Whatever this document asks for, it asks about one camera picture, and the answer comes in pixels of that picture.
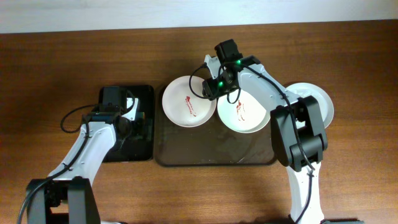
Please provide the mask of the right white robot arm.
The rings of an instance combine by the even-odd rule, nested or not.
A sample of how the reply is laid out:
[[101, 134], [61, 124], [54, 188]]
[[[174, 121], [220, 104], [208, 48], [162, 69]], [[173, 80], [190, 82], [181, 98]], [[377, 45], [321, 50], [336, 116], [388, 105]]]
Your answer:
[[290, 221], [325, 223], [318, 178], [328, 140], [318, 101], [283, 87], [254, 56], [206, 55], [204, 66], [211, 74], [211, 78], [203, 82], [203, 94], [209, 100], [243, 90], [270, 113], [272, 150], [289, 178]]

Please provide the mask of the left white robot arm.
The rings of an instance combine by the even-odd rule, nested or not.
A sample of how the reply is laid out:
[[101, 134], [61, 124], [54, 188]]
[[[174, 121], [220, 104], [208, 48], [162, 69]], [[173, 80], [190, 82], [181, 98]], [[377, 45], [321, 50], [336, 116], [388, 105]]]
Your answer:
[[75, 130], [78, 138], [62, 162], [44, 179], [26, 188], [17, 222], [103, 223], [92, 185], [110, 152], [132, 150], [130, 142], [152, 140], [152, 119], [131, 110], [92, 111]]

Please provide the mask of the orange green sponge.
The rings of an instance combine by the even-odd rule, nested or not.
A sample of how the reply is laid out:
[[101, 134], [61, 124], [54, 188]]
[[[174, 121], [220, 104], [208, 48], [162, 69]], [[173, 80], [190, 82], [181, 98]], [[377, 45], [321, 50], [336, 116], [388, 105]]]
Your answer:
[[145, 119], [146, 119], [146, 114], [145, 114], [145, 112], [140, 112], [140, 113], [139, 113], [139, 117], [140, 117], [140, 119], [145, 120]]

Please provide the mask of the pale blue plate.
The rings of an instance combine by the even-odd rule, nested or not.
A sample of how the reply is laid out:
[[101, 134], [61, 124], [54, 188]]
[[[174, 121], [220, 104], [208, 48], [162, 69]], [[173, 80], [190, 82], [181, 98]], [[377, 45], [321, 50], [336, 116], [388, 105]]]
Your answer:
[[287, 89], [302, 98], [313, 96], [320, 106], [324, 127], [327, 128], [331, 124], [335, 110], [333, 102], [325, 90], [311, 83], [294, 83]]

